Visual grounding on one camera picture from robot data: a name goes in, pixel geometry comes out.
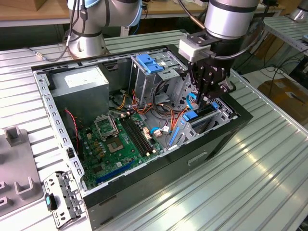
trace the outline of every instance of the ram slot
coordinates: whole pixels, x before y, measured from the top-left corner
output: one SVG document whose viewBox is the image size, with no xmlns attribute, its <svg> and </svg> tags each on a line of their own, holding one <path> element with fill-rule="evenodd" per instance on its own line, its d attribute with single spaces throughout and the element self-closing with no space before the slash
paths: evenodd
<svg viewBox="0 0 308 231">
<path fill-rule="evenodd" d="M 140 154 L 142 156 L 145 156 L 147 153 L 151 153 L 152 148 L 145 140 L 135 123 L 130 118 L 121 119 L 120 121 L 131 141 L 137 147 Z"/>
</svg>

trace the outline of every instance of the motherboard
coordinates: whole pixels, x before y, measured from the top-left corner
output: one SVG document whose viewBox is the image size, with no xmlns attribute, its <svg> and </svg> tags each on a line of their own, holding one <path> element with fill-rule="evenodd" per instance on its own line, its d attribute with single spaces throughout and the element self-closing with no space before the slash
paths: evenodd
<svg viewBox="0 0 308 231">
<path fill-rule="evenodd" d="M 137 113 L 98 118 L 79 135 L 88 190 L 164 152 Z"/>
</svg>

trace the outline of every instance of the aluminum extrusion table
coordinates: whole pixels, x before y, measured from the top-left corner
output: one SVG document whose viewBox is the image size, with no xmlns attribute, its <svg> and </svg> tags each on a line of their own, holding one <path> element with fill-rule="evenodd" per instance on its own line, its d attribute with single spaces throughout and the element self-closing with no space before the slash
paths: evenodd
<svg viewBox="0 0 308 231">
<path fill-rule="evenodd" d="M 297 23 L 288 17 L 281 16 L 265 18 L 264 23 L 268 32 L 290 45 L 283 53 L 282 59 L 287 57 L 292 47 L 298 51 L 308 50 L 308 43 L 302 39 L 304 35 L 308 35 L 308 22 Z"/>
<path fill-rule="evenodd" d="M 106 39 L 111 53 L 179 43 L 179 31 Z M 34 48 L 49 58 L 61 45 Z M 62 61 L 70 60 L 68 54 Z M 67 170 L 25 49 L 0 51 L 0 132 L 29 133 L 39 177 Z M 237 73 L 231 95 L 254 118 L 220 154 L 144 200 L 101 230 L 296 230 L 308 214 L 308 132 Z M 56 230 L 44 198 L 0 218 L 3 230 Z M 85 214 L 65 231 L 87 231 Z"/>
</svg>

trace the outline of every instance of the yellow wire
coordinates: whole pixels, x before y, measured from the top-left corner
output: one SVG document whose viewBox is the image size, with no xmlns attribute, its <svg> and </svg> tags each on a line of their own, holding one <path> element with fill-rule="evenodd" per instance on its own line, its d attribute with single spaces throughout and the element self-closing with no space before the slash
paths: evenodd
<svg viewBox="0 0 308 231">
<path fill-rule="evenodd" d="M 122 104 L 121 104 L 119 107 L 117 107 L 118 110 L 121 110 L 121 109 L 124 107 L 125 99 L 126 99 L 126 95 L 124 95 L 124 97 L 123 97 L 123 102 L 122 102 Z"/>
</svg>

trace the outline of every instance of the red cable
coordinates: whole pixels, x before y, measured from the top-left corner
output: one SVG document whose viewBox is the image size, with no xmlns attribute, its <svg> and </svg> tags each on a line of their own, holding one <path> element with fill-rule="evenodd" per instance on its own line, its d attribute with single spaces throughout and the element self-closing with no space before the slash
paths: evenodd
<svg viewBox="0 0 308 231">
<path fill-rule="evenodd" d="M 75 117 L 73 116 L 73 114 L 68 111 L 67 109 L 64 109 L 65 112 L 69 113 L 69 115 L 72 117 L 72 120 L 74 122 L 74 126 L 75 126 L 75 132 L 76 132 L 76 141 L 77 141 L 77 145 L 76 145 L 76 148 L 77 148 L 77 152 L 78 152 L 78 130 L 77 130 L 77 124 L 76 124 L 76 121 L 75 121 Z"/>
</svg>

